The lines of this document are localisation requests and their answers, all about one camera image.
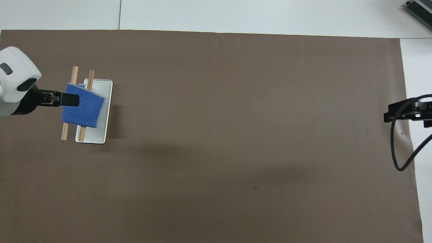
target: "black cable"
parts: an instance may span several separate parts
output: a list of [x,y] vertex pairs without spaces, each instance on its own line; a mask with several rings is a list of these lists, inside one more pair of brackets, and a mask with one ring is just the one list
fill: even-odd
[[422,95],[416,98],[411,98],[407,100],[403,105],[399,107],[399,109],[396,111],[396,113],[393,116],[393,120],[391,121],[391,128],[390,128],[390,148],[391,148],[391,157],[393,158],[393,164],[394,167],[396,167],[397,170],[403,171],[405,170],[408,165],[411,163],[411,161],[414,159],[414,157],[420,152],[420,150],[429,142],[432,140],[432,134],[429,135],[423,142],[420,143],[420,145],[414,150],[414,152],[411,154],[411,156],[408,158],[408,160],[403,164],[402,167],[399,167],[396,161],[396,155],[394,154],[394,124],[396,123],[397,118],[400,116],[402,111],[409,105],[417,102],[419,99],[423,98],[432,98],[432,94],[428,95]]

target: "wooden stick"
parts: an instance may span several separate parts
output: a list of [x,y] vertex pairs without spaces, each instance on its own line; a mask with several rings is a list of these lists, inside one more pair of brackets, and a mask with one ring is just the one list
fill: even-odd
[[[70,77],[70,82],[76,84],[76,77],[78,76],[78,67],[74,66],[72,68],[72,76]],[[61,130],[61,140],[67,139],[67,132],[69,131],[69,123],[63,122],[63,129]]]
[[[93,70],[90,70],[89,72],[89,79],[87,80],[87,89],[88,90],[92,90],[93,88],[93,78],[95,76],[95,72]],[[86,134],[86,127],[81,126],[79,128],[79,136],[78,136],[78,141],[79,142],[83,142],[84,141],[84,136]]]

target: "brown paper sheet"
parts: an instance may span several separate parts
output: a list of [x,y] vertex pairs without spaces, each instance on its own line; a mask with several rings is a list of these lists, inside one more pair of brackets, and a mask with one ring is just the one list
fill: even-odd
[[[2,31],[65,89],[114,82],[107,142],[61,108],[0,121],[1,242],[422,242],[414,166],[392,164],[398,39]],[[412,152],[396,128],[401,160]]]

